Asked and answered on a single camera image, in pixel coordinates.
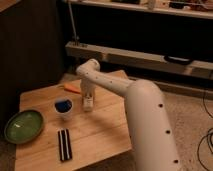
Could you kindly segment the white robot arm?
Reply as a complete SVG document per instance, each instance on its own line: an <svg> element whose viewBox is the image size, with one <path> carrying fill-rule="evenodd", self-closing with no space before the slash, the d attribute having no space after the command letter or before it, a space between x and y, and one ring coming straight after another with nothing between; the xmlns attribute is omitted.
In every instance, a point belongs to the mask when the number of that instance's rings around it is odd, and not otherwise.
<svg viewBox="0 0 213 171"><path fill-rule="evenodd" d="M102 73L90 59L76 73L82 95L93 93L94 85L124 98L127 125L137 171L181 171L174 134L165 109L164 96L152 81L120 78Z"/></svg>

